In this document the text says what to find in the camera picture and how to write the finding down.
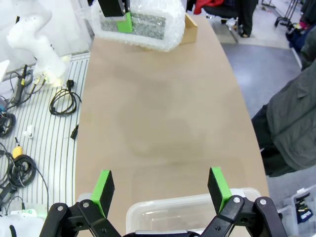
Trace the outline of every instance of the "bubble wrap package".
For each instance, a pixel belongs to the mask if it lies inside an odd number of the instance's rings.
[[[87,11],[96,36],[158,51],[178,46],[185,29],[185,10],[181,0],[130,0],[132,33],[118,32],[116,21],[104,17],[97,0]]]

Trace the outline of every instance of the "gray floor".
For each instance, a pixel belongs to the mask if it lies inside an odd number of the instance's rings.
[[[182,0],[184,6],[186,6],[186,2],[187,0]],[[286,12],[289,3],[289,0],[272,0],[272,4],[277,6],[278,10],[282,12],[282,15],[284,15]],[[292,17],[293,22],[298,22],[300,19],[300,8],[300,5],[296,7],[296,11]],[[204,10],[202,10],[201,15],[206,15]],[[259,0],[259,4],[257,5],[253,14],[253,28],[251,37],[246,39],[239,38],[239,43],[247,45],[288,48],[288,41],[285,37],[286,27],[281,25],[275,27],[274,23],[276,19],[277,16],[269,8],[262,8],[261,0]],[[210,19],[209,22],[221,43],[235,44],[233,37],[231,36],[227,27],[221,24],[221,19],[219,17]]]
[[[289,80],[300,73],[289,49],[253,45],[222,44],[239,82],[249,115],[253,117]],[[282,200],[298,189],[316,184],[316,166],[267,178],[270,196],[278,207]]]

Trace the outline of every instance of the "cable bundle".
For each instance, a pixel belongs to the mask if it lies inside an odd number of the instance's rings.
[[[13,188],[22,188],[29,185],[35,178],[36,171],[39,173],[46,187],[47,191],[47,211],[49,205],[48,197],[48,185],[44,180],[42,173],[36,167],[35,161],[28,155],[19,155],[17,158],[13,159],[11,153],[7,151],[5,146],[0,143],[5,149],[5,151],[0,150],[0,158],[5,156],[8,160],[7,170],[4,176],[0,179],[0,188],[4,188],[6,183],[9,182]]]
[[[0,137],[5,137],[11,133],[15,126],[15,115],[3,112],[0,114]]]
[[[74,84],[75,83],[73,80],[68,80],[67,81],[67,89],[61,89],[60,91],[58,91],[55,94],[55,96],[53,97],[53,99],[51,100],[50,105],[49,105],[49,111],[52,115],[57,115],[57,116],[71,115],[77,110],[76,97],[78,97],[80,102],[81,102],[81,99],[78,96],[78,94],[71,91],[71,88],[74,86]],[[55,104],[58,102],[59,99],[61,99],[62,97],[66,96],[66,95],[70,96],[70,99],[71,99],[70,105],[66,109],[64,109],[60,112],[56,111]]]

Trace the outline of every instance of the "person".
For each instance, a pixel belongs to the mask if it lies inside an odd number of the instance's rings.
[[[239,35],[243,38],[248,38],[252,32],[252,16],[253,12],[256,9],[256,5],[258,4],[258,0],[236,0],[235,8],[238,14],[238,27],[241,27],[242,31]]]
[[[316,28],[301,50],[302,72],[253,117],[266,175],[316,164]]]

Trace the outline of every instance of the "wooden table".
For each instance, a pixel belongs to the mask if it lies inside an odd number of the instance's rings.
[[[268,187],[257,140],[230,64],[208,21],[196,43],[164,53],[96,38],[81,108],[76,198],[113,172],[109,219],[147,200],[208,193],[210,166],[232,188]]]

